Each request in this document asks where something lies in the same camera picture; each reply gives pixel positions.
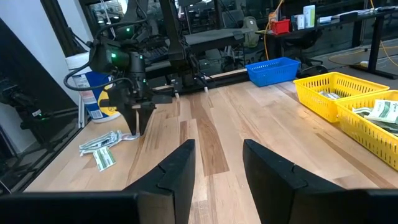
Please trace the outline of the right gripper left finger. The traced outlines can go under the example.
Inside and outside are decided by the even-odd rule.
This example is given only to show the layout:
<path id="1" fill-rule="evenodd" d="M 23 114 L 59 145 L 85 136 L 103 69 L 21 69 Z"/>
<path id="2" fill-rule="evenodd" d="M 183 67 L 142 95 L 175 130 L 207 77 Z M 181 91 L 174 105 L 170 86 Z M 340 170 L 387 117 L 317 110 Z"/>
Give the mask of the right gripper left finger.
<path id="1" fill-rule="evenodd" d="M 187 224 L 195 156 L 188 139 L 122 190 L 0 196 L 0 224 Z"/>

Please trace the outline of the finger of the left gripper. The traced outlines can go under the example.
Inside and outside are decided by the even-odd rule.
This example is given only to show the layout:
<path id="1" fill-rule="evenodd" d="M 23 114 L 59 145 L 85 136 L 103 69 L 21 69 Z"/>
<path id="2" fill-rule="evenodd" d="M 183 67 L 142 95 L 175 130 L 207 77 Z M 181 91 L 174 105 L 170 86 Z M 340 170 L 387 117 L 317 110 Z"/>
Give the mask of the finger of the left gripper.
<path id="1" fill-rule="evenodd" d="M 155 105 L 141 105 L 138 109 L 140 135 L 145 133 L 147 124 L 154 110 Z"/>
<path id="2" fill-rule="evenodd" d="M 135 109 L 132 109 L 129 105 L 121 105 L 121 106 L 118 106 L 118 111 L 124 117 L 131 134 L 136 135 L 137 134 L 137 118 L 136 118 L 137 113 L 136 113 Z"/>

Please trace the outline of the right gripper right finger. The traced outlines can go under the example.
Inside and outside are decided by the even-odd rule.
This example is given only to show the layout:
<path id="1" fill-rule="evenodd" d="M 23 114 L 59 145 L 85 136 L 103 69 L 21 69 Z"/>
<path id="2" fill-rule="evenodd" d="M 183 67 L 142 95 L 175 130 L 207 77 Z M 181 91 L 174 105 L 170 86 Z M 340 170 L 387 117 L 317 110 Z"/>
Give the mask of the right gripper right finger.
<path id="1" fill-rule="evenodd" d="M 344 189 L 252 139 L 243 162 L 262 224 L 398 224 L 398 189 Z"/>

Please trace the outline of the green striped bandage packet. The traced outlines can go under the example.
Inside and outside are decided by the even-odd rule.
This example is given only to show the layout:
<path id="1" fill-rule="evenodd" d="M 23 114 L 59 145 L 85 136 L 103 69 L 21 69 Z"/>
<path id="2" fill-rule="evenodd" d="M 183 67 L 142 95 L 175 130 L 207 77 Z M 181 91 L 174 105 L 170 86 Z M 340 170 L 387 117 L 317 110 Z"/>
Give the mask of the green striped bandage packet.
<path id="1" fill-rule="evenodd" d="M 82 145 L 79 145 L 79 150 L 80 150 L 80 156 L 83 156 L 84 154 L 92 153 L 95 150 L 105 147 L 103 141 L 105 138 L 106 134 L 98 137 L 96 139 L 90 140 Z"/>
<path id="2" fill-rule="evenodd" d="M 353 108 L 352 112 L 358 114 L 361 117 L 368 116 L 372 112 L 373 108 L 362 107 L 362 108 Z"/>
<path id="3" fill-rule="evenodd" d="M 95 150 L 93 152 L 93 157 L 95 158 L 97 168 L 100 172 L 115 165 L 116 163 L 111 151 L 109 150 L 109 147 L 107 146 Z"/>
<path id="4" fill-rule="evenodd" d="M 365 119 L 398 124 L 398 101 L 375 100 L 372 111 Z"/>

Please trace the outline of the dark keyboard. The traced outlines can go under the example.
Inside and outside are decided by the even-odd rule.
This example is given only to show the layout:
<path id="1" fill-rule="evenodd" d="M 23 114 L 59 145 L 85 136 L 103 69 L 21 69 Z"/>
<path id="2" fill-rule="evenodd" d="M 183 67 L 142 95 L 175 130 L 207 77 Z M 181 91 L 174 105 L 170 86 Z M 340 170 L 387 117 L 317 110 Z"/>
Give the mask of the dark keyboard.
<path id="1" fill-rule="evenodd" d="M 167 47 L 156 47 L 149 49 L 144 55 L 149 63 L 156 63 L 169 58 L 169 49 Z"/>

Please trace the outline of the white wipes canister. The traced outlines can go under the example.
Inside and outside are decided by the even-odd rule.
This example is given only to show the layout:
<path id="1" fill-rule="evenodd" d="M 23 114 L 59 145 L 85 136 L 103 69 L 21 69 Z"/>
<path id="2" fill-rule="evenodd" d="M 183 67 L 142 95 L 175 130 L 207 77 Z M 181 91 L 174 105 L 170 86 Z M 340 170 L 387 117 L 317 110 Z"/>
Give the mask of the white wipes canister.
<path id="1" fill-rule="evenodd" d="M 89 60 L 89 53 L 81 53 L 67 57 L 66 63 L 70 72 L 83 66 Z M 111 77 L 102 73 L 93 72 L 90 67 L 77 72 L 72 76 L 73 83 L 78 88 L 88 88 L 107 83 Z M 100 107 L 100 100 L 107 100 L 108 94 L 102 88 L 79 92 L 84 106 L 94 123 L 104 123 L 118 118 L 121 114 L 112 107 Z"/>

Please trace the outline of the grey desk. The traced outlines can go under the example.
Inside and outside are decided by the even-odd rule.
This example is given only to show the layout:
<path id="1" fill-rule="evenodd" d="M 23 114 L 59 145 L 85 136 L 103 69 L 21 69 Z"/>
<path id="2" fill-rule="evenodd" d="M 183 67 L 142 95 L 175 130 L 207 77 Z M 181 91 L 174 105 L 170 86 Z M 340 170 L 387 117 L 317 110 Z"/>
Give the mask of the grey desk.
<path id="1" fill-rule="evenodd" d="M 212 49 L 220 49 L 230 45 L 238 45 L 245 42 L 245 33 L 249 30 L 240 29 L 215 29 L 185 36 L 193 53 L 204 52 Z"/>

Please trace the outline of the yellow plastic basket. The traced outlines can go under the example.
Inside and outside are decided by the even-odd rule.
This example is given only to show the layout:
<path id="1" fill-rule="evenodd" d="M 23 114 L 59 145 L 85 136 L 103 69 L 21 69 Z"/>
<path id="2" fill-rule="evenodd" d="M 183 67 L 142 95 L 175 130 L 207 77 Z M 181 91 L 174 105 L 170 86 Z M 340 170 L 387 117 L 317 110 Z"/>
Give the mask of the yellow plastic basket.
<path id="1" fill-rule="evenodd" d="M 387 91 L 388 86 L 339 72 L 324 73 L 294 80 L 299 102 L 330 123 L 338 121 L 336 103 L 345 98 Z M 319 91 L 336 93 L 338 100 L 320 95 Z"/>
<path id="2" fill-rule="evenodd" d="M 388 90 L 345 98 L 336 103 L 340 128 L 390 167 L 398 171 L 398 136 L 352 111 L 373 108 L 376 100 L 398 101 L 398 90 Z"/>

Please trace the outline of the black panel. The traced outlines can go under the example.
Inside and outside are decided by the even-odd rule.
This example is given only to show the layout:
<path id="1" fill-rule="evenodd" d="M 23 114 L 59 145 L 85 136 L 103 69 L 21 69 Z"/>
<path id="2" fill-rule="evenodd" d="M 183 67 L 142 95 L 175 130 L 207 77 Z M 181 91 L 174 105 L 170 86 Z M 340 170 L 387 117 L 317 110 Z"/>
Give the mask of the black panel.
<path id="1" fill-rule="evenodd" d="M 1 18 L 0 73 L 32 97 L 42 110 L 77 106 Z"/>

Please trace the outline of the black device with green light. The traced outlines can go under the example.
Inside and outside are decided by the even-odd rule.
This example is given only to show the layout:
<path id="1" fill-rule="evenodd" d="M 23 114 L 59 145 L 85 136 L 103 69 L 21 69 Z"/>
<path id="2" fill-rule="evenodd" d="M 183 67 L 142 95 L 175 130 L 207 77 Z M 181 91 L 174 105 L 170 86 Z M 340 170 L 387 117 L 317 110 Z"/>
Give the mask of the black device with green light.
<path id="1" fill-rule="evenodd" d="M 32 129 L 36 123 L 49 120 L 50 113 L 44 113 L 34 98 L 26 95 L 18 85 L 8 78 L 0 78 L 0 103 L 13 107 L 21 117 L 21 129 Z"/>

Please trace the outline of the blue plastic basket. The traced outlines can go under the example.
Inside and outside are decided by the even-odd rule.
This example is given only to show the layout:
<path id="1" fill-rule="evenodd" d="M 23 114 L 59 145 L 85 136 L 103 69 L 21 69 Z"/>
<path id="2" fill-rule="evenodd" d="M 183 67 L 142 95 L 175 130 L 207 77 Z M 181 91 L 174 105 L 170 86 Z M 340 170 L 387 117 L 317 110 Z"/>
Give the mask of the blue plastic basket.
<path id="1" fill-rule="evenodd" d="M 275 58 L 246 65 L 250 81 L 258 87 L 292 81 L 298 72 L 300 62 L 287 57 Z"/>

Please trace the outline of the olive backpack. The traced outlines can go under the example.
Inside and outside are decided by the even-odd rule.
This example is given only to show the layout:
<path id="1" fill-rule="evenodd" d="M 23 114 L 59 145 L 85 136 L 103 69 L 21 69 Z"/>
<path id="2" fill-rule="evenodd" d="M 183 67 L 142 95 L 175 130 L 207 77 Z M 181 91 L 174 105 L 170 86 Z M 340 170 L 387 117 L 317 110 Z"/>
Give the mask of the olive backpack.
<path id="1" fill-rule="evenodd" d="M 248 48 L 255 48 L 258 45 L 259 35 L 256 32 L 259 30 L 257 21 L 254 17 L 248 16 L 243 19 L 243 28 L 249 31 L 245 33 L 244 46 Z"/>

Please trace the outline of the red storage box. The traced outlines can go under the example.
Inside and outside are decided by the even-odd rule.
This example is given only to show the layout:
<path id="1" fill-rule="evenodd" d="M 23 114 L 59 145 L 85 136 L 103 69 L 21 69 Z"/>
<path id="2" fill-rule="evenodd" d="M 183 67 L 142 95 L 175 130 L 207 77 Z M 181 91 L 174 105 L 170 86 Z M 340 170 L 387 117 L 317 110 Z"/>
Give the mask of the red storage box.
<path id="1" fill-rule="evenodd" d="M 290 20 L 271 21 L 271 31 L 274 35 L 286 34 L 290 32 Z"/>

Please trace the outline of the black office chair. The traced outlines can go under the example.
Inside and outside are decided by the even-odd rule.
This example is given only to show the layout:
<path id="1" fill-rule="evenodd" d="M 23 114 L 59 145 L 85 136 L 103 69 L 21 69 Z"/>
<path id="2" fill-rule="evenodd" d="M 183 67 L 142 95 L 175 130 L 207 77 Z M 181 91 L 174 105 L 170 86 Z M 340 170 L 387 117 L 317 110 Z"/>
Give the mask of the black office chair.
<path id="1" fill-rule="evenodd" d="M 321 30 L 313 30 L 305 34 L 293 35 L 284 40 L 284 51 L 290 57 L 300 61 L 301 66 L 296 74 L 298 79 L 321 75 L 328 72 L 321 60 L 313 59 L 304 55 L 304 50 L 313 47 L 322 36 Z"/>

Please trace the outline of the grey white carton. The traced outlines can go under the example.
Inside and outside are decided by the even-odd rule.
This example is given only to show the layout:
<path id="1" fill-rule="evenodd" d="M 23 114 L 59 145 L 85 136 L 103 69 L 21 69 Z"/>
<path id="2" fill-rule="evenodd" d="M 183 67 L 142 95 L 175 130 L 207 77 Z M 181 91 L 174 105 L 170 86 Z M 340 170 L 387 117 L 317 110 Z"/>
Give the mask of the grey white carton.
<path id="1" fill-rule="evenodd" d="M 290 26 L 292 31 L 302 30 L 305 28 L 305 16 L 297 14 L 290 17 Z"/>

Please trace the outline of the white green carton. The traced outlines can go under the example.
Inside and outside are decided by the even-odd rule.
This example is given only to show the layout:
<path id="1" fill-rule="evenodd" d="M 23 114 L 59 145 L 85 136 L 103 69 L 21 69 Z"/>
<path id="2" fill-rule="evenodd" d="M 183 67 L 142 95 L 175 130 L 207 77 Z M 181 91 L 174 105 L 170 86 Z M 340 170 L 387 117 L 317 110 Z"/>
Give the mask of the white green carton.
<path id="1" fill-rule="evenodd" d="M 315 5 L 303 7 L 303 15 L 305 21 L 305 28 L 315 27 Z"/>

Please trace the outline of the black background desk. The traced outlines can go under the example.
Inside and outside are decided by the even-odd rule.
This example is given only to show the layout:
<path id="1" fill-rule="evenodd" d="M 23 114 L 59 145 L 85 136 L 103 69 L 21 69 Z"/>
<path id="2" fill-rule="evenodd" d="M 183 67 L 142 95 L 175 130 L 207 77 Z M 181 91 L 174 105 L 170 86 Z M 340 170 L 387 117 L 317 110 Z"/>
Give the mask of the black background desk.
<path id="1" fill-rule="evenodd" d="M 315 27 L 301 29 L 301 30 L 295 30 L 292 32 L 287 32 L 287 33 L 282 33 L 282 34 L 276 34 L 273 31 L 271 32 L 271 31 L 266 31 L 266 30 L 256 31 L 255 34 L 263 35 L 264 40 L 266 40 L 267 37 L 274 39 L 277 49 L 281 49 L 282 48 L 282 40 L 286 39 L 287 37 L 290 37 L 293 35 L 299 35 L 299 34 L 307 34 L 312 31 L 315 31 L 315 30 L 323 30 L 323 29 L 333 27 L 333 26 L 337 27 L 337 26 L 342 26 L 343 24 L 353 23 L 354 29 L 353 29 L 352 46 L 358 47 L 359 39 L 358 39 L 358 36 L 355 34 L 355 32 L 356 31 L 359 32 L 359 28 L 361 28 L 361 26 L 362 26 L 362 21 L 364 21 L 366 19 L 374 19 L 373 36 L 372 36 L 371 46 L 369 49 L 370 55 L 369 55 L 369 59 L 368 59 L 368 66 L 363 67 L 363 66 L 360 66 L 360 64 L 354 64 L 354 65 L 350 65 L 350 67 L 360 70 L 360 71 L 368 72 L 370 74 L 377 75 L 380 77 L 388 78 L 391 80 L 397 80 L 398 75 L 395 75 L 393 73 L 383 72 L 381 70 L 377 70 L 376 67 L 377 67 L 377 56 L 379 54 L 379 48 L 382 47 L 384 49 L 384 47 L 382 46 L 382 41 L 381 41 L 381 36 L 382 36 L 381 32 L 382 32 L 382 26 L 385 21 L 385 16 L 391 15 L 394 13 L 398 13 L 398 6 L 394 6 L 394 7 L 391 6 L 389 9 L 381 10 L 381 11 L 380 11 L 380 7 L 377 9 L 373 9 L 373 10 L 368 9 L 368 12 L 369 12 L 368 14 L 365 14 L 362 16 L 357 15 L 352 18 L 343 19 L 342 21 L 340 19 L 335 19 L 326 24 L 316 25 Z"/>

